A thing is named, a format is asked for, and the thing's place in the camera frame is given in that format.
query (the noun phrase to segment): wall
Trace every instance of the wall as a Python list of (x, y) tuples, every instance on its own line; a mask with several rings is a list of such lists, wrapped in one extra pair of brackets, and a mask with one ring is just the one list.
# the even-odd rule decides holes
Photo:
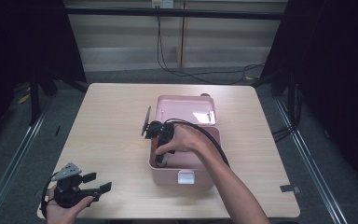
[[(66, 0), (67, 6), (151, 7), (151, 1)], [(174, 8), (283, 12), (284, 0), (174, 1)], [(156, 68), (156, 17), (70, 15), (86, 72)], [(279, 21), (161, 18), (169, 67), (243, 66), (262, 63)]]

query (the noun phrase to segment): pink plastic container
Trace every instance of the pink plastic container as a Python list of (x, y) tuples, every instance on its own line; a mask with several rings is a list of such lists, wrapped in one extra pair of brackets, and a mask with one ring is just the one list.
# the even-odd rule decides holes
[[(167, 119), (183, 119), (198, 124), (220, 144), (220, 132), (214, 127), (217, 122), (214, 102), (209, 96), (159, 96), (155, 120), (165, 122)], [(213, 185), (202, 162), (193, 152), (177, 150), (174, 154), (168, 153), (166, 166), (158, 167), (155, 163), (157, 142), (157, 139), (152, 140), (149, 157), (149, 165), (156, 184)]]

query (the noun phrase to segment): table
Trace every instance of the table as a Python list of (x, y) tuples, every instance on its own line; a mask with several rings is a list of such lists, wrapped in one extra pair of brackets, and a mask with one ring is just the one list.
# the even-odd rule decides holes
[(231, 169), (255, 195), (268, 217), (297, 217), (299, 208), (255, 89), (243, 86), (92, 84), (79, 109), (55, 171), (69, 161), (112, 190), (82, 211), (87, 218), (229, 217), (215, 186), (158, 186), (148, 165), (150, 140), (141, 136), (146, 109), (154, 117), (160, 95), (213, 97), (222, 148)]

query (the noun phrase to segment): black device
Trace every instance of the black device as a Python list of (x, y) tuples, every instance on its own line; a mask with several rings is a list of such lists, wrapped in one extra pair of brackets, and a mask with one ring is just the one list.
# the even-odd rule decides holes
[[(90, 173), (87, 175), (80, 175), (81, 169), (74, 165), (72, 162), (66, 164), (58, 173), (54, 174), (46, 183), (46, 186), (42, 193), (40, 210), (44, 217), (47, 216), (46, 207), (51, 200), (64, 208), (70, 208), (77, 205), (82, 199), (92, 196), (93, 202), (98, 202), (101, 195), (108, 192), (112, 188), (112, 182), (100, 186), (98, 189), (80, 189), (81, 183), (88, 183), (95, 180), (96, 173)], [(48, 184), (51, 181), (57, 181), (57, 188), (54, 190), (54, 198), (48, 202), (45, 200), (46, 192), (48, 190)]]
[[(148, 122), (149, 122), (149, 117), (150, 117), (150, 109), (151, 109), (151, 106), (149, 106), (147, 108), (145, 122), (142, 127), (141, 136), (144, 136), (144, 134), (146, 133), (146, 136), (145, 136), (146, 139), (157, 138), (158, 139), (157, 147), (160, 147), (160, 146), (163, 146), (163, 145), (171, 142), (171, 140), (173, 139), (174, 124), (184, 124), (184, 125), (190, 126), (194, 129), (200, 131), (206, 137), (208, 137), (209, 140), (211, 140), (211, 142), (214, 144), (214, 146), (219, 151), (220, 156), (222, 157), (223, 161), (229, 167), (228, 160), (227, 160), (225, 153), (223, 152), (223, 149), (220, 147), (220, 145), (217, 143), (217, 141), (213, 138), (213, 136), (211, 136), (208, 132), (206, 132), (200, 126), (198, 126), (197, 124), (188, 122), (186, 120), (182, 120), (182, 119), (168, 119), (164, 123), (162, 123), (158, 120), (154, 120), (154, 121), (150, 122), (150, 124), (149, 124)], [(156, 155), (155, 162), (159, 166), (165, 166), (166, 160), (167, 160), (166, 153), (161, 154), (161, 155)]]

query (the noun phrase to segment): black curtain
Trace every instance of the black curtain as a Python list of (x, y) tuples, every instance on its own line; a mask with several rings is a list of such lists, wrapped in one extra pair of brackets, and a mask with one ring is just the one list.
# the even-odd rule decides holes
[(0, 118), (13, 88), (29, 81), (31, 71), (36, 71), (42, 87), (52, 79), (86, 81), (68, 16), (18, 7), (63, 7), (63, 2), (0, 1)]
[(305, 17), (281, 22), (261, 77), (282, 71), (275, 95), (293, 80), (358, 172), (358, 0), (290, 0), (285, 13)]

